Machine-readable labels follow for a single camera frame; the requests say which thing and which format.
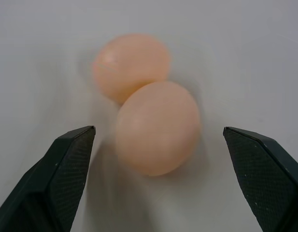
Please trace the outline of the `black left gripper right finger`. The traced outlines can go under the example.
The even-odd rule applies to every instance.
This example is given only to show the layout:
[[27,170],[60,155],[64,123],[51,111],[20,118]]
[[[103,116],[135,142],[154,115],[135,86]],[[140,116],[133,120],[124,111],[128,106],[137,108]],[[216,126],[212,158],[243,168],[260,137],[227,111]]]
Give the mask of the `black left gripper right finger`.
[[298,163],[274,139],[225,127],[242,193],[263,232],[298,232]]

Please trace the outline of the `light brown egg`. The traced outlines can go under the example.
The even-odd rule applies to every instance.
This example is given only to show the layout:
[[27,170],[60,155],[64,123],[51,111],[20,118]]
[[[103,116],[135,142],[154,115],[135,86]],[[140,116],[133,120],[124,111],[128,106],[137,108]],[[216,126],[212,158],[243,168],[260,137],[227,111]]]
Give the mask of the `light brown egg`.
[[170,72],[170,52],[148,34],[126,34],[109,41],[93,63],[101,93],[123,104],[139,88],[164,81]]
[[164,81],[137,90],[116,123],[118,159],[148,176],[167,174],[193,153],[200,136],[198,105],[187,89]]

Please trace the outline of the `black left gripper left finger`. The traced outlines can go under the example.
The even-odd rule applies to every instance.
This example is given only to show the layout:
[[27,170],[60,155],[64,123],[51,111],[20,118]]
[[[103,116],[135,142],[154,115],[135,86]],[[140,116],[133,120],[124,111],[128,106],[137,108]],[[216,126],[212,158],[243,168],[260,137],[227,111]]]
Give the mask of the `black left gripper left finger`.
[[0,207],[0,232],[70,232],[82,197],[94,126],[56,138]]

